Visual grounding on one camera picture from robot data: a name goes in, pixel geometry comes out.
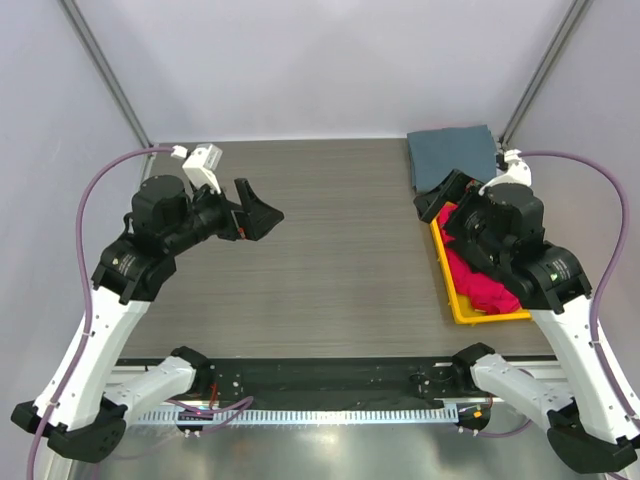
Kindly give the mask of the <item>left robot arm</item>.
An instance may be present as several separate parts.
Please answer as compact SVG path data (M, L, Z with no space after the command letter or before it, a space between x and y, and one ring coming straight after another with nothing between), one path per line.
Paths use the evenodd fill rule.
M142 183L123 233L101 254L85 316L60 367L37 399L14 408L17 426L41 432L64 458L97 464L144 413L178 395L200 399L211 391L210 361L188 347L118 387L106 383L130 334L176 272L177 256L212 236L259 241L283 221L283 212L263 202L248 180L234 184L237 202L209 186L188 193L171 175Z

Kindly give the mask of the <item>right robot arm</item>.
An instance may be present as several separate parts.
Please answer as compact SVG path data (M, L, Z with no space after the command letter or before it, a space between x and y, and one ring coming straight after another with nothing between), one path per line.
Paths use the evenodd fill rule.
M512 293L552 347L568 382L558 391L527 375L483 343L453 357L453 388L494 394L545 431L556 455L576 473L617 473L638 459L632 390L618 394L600 363L612 357L591 312L592 288L569 250L545 240L544 205L522 183L485 186L459 170L415 197L418 217L444 225L451 249L473 270Z

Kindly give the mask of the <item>folded grey-blue t-shirt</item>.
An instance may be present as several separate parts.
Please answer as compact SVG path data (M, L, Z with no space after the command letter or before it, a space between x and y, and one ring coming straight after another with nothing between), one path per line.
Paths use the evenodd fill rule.
M496 174L496 142L487 125L415 131L406 138L416 193L433 190L453 169L482 182Z

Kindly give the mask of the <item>crumpled red t-shirt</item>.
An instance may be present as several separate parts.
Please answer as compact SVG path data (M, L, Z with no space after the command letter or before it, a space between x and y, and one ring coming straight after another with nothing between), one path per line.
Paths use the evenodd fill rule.
M512 293L485 274L474 272L450 247L454 238L445 232L444 225L455 209L454 204L445 205L437 217L437 222L456 292L466 296L473 310L478 313L500 315L520 310L521 305Z

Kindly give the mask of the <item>yellow plastic bin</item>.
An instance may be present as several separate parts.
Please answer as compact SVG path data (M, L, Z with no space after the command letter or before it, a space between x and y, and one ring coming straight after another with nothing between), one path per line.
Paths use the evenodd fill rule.
M438 228L437 217L429 224L429 229L436 249L436 254L443 275L445 289L448 296L448 305L450 307L453 319L456 324L474 326L483 323L496 322L513 322L513 321L531 321L530 312L521 307L520 310L511 314L488 315L482 312L478 313L473 310L470 300L458 294L454 288L449 262L446 257L444 245Z

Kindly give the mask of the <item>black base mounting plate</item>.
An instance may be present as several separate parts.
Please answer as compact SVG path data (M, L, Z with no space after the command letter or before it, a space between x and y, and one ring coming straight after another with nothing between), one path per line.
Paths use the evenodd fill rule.
M190 400L221 406L247 396L254 410L394 411L482 398L448 357L212 359Z

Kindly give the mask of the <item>aluminium front rail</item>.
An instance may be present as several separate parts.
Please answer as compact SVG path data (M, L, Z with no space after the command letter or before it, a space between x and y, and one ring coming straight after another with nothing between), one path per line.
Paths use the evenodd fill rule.
M564 372L562 371L559 363L554 360L543 359L542 357L538 358L524 358L522 361L511 361L511 365L515 368L525 372L527 375L530 375L532 378L539 380L545 384L556 386L556 385L568 385ZM339 360L339 359L302 359L302 360L313 360L320 365L329 365L327 362L329 360ZM125 383L133 379L135 376L146 373L149 370L153 370L154 368L161 363L160 359L120 359L116 362L116 366L113 367L110 376L107 380L107 386L117 385L121 383ZM437 369L446 369L451 366L450 362L445 361L432 361L431 366Z

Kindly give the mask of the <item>right aluminium frame post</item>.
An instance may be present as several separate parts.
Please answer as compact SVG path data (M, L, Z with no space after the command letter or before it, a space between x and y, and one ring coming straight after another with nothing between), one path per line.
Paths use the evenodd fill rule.
M498 143L501 147L508 145L514 137L592 4L592 0L572 0L570 2L569 8L555 30L549 45L498 138Z

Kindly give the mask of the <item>aluminium frame post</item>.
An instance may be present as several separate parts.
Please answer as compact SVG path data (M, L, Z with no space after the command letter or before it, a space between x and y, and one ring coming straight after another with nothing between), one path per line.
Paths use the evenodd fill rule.
M88 55L89 60L93 64L106 87L106 90L120 111L129 129L132 131L134 137L143 147L151 146L152 141L142 126L142 123L134 111L133 106L125 94L114 70L112 69L77 2L73 0L58 0L57 4L65 14L71 28L78 37L81 45Z
M555 30L549 45L498 138L498 143L501 147L508 145L514 137L592 4L592 0L572 0L570 2L569 8Z

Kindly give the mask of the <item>left aluminium frame post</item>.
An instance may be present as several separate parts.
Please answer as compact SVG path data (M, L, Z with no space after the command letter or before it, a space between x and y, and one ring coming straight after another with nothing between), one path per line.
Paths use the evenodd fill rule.
M142 126L142 123L134 111L133 106L125 94L114 70L112 69L77 2L73 0L58 0L57 4L65 14L71 28L78 37L81 45L88 55L89 60L93 64L106 87L106 90L120 111L129 129L132 131L134 137L143 147L151 146L152 141Z

